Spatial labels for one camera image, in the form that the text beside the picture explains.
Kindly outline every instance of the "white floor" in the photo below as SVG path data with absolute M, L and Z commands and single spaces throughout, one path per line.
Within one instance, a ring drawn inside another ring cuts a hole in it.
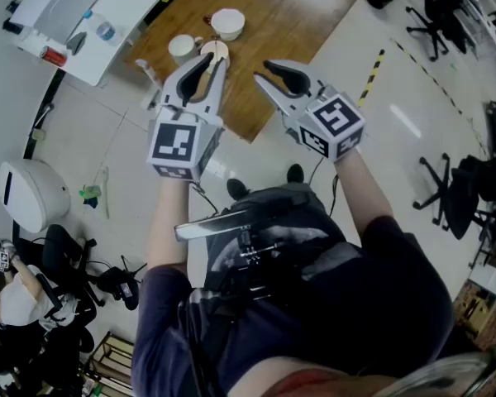
M 411 1 L 422 5 L 422 0 Z M 405 6 L 405 0 L 395 0 L 379 12 L 365 0 L 358 0 L 312 65 L 356 102 L 379 51 L 385 50 L 362 108 L 368 122 L 362 155 L 388 195 L 399 223 L 417 236 L 455 297 L 469 274 L 467 265 L 475 253 L 477 230 L 471 227 L 458 242 L 449 232 L 432 225 L 431 209 L 418 212 L 412 208 L 414 199 L 424 199 L 432 191 L 417 161 L 424 155 L 439 167 L 443 152 L 451 156 L 453 165 L 467 154 L 483 157 L 473 130 L 486 137 L 482 105 L 496 100 L 496 60 L 477 61 L 472 55 L 460 55 L 452 49 L 449 55 L 431 63 L 426 41 L 416 40 L 405 31 L 406 26 L 415 25 L 404 11 Z M 463 115 L 392 39 L 425 66 Z M 145 164 L 151 114 L 139 109 L 139 102 L 147 81 L 123 65 L 112 69 L 103 88 L 91 88 L 67 76 L 55 97 L 55 110 L 44 125 L 46 139 L 36 149 L 36 158 L 54 167 L 71 190 L 72 209 L 63 224 L 72 233 L 81 225 L 87 237 L 98 241 L 92 254 L 95 261 L 121 265 L 120 255 L 125 255 L 132 267 L 137 267 L 145 260 L 145 241 L 160 187 L 158 176 Z M 406 122 L 401 122 L 393 110 Z M 308 177 L 318 160 L 317 154 L 284 135 L 281 120 L 274 115 L 251 145 L 225 132 L 207 166 L 202 186 L 220 210 L 232 202 L 226 192 L 227 179 L 238 177 L 249 188 L 262 189 L 283 183 L 292 163 L 300 163 Z M 110 220 L 105 218 L 102 207 L 83 206 L 78 195 L 83 185 L 99 181 L 104 165 L 110 171 Z M 334 174 L 333 167 L 324 161 L 312 182 L 327 207 Z M 190 217 L 202 218 L 211 213 L 207 203 L 192 193 Z M 340 188 L 333 218 L 348 239 L 358 243 Z M 189 276 L 195 286 L 203 284 L 206 260 L 203 242 L 191 243 Z M 102 265 L 95 266 L 103 270 Z M 110 329 L 132 340 L 136 319 L 137 311 L 129 312 L 109 299 L 107 306 L 98 310 L 91 329 L 96 339 Z

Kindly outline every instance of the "white mug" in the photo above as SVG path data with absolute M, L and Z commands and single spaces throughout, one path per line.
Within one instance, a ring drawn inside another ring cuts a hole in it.
M 198 52 L 202 48 L 203 38 L 198 36 L 192 38 L 186 34 L 176 36 L 169 43 L 169 53 L 174 62 L 178 66 L 182 66 L 185 62 L 198 56 Z
M 228 46 L 222 41 L 209 41 L 200 50 L 201 55 L 204 53 L 213 53 L 213 59 L 206 69 L 209 74 L 213 72 L 215 65 L 220 59 L 226 59 L 226 67 L 230 67 L 230 51 L 228 50 Z
M 237 9 L 221 9 L 212 16 L 211 25 L 224 41 L 235 40 L 245 26 L 245 16 Z

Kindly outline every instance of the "black shoe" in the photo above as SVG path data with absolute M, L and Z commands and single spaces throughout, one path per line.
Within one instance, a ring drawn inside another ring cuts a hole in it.
M 300 184 L 305 180 L 305 175 L 303 174 L 303 168 L 298 165 L 290 166 L 289 172 L 287 172 L 287 182 L 299 182 Z
M 236 201 L 243 199 L 250 193 L 250 190 L 237 178 L 229 179 L 226 182 L 226 188 L 230 197 Z

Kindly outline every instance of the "wooden tabletop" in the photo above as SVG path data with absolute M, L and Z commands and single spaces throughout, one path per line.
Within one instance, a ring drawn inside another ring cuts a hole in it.
M 256 88 L 254 71 L 263 71 L 263 61 L 269 59 L 310 62 L 353 2 L 175 0 L 150 24 L 132 47 L 126 62 L 135 68 L 136 59 L 145 59 L 165 79 L 177 68 L 167 50 L 175 36 L 189 34 L 210 41 L 214 31 L 203 18 L 224 7 L 240 10 L 246 16 L 244 31 L 236 40 L 226 42 L 231 66 L 222 100 L 222 117 L 232 131 L 252 142 L 274 111 Z

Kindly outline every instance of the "hazard stripe tape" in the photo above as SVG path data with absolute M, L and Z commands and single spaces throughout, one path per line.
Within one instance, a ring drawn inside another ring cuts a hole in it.
M 371 90 L 371 87 L 373 87 L 374 77 L 379 72 L 380 64 L 382 63 L 382 60 L 384 60 L 384 53 L 385 53 L 385 51 L 384 51 L 384 49 L 382 49 L 379 52 L 379 56 L 377 57 L 377 60 L 374 62 L 373 69 L 371 70 L 370 76 L 367 79 L 367 84 L 364 88 L 364 91 L 362 92 L 362 94 L 360 95 L 360 98 L 358 99 L 358 107 L 359 108 L 362 107 L 362 105 L 364 104 L 365 98 L 367 97 L 368 93 Z
M 402 47 L 402 46 L 401 46 L 401 45 L 400 45 L 400 44 L 399 44 L 396 40 L 394 40 L 394 39 L 392 38 L 392 39 L 391 39 L 391 41 L 392 41 L 392 42 L 394 42 L 394 43 L 395 43 L 395 45 L 396 45 L 396 46 L 397 46 L 397 47 L 398 47 L 398 48 L 399 48 L 399 49 L 400 49 L 400 50 L 401 50 L 401 51 L 402 51 L 405 55 L 407 55 L 407 56 L 408 56 L 408 57 L 412 60 L 412 62 L 413 62 L 415 65 L 417 65 L 419 68 L 421 68 L 421 69 L 422 69 L 422 72 L 424 72 L 424 73 L 425 73 L 428 77 L 430 77 L 430 78 L 432 79 L 433 83 L 434 83 L 437 87 L 439 87 L 439 89 L 443 92 L 443 94 L 445 94 L 445 95 L 446 95 L 446 97 L 450 100 L 450 103 L 451 103 L 451 105 L 452 105 L 452 106 L 454 106 L 454 109 L 455 109 L 455 110 L 457 110 L 457 112 L 458 112 L 460 115 L 462 115 L 462 114 L 463 114 L 463 112 L 462 112 L 462 111 L 461 111 L 461 110 L 460 110 L 460 109 L 459 109 L 459 108 L 455 105 L 454 99 L 453 99 L 453 98 L 452 98 L 452 97 L 448 94 L 448 92 L 447 92 L 447 91 L 446 91 L 446 90 L 445 90 L 442 86 L 440 86 L 440 85 L 439 85 L 439 83 L 437 82 L 437 79 L 435 79 L 434 77 L 432 77 L 432 76 L 428 73 L 427 69 L 426 69 L 424 66 L 422 66 L 419 62 L 417 62 L 417 59 L 415 59 L 415 58 L 414 58 L 414 57 L 413 57 L 413 56 L 412 56 L 412 55 L 411 55 L 411 54 L 410 54 L 410 53 L 409 53 L 409 52 L 408 52 L 408 51 L 407 51 L 404 47 Z

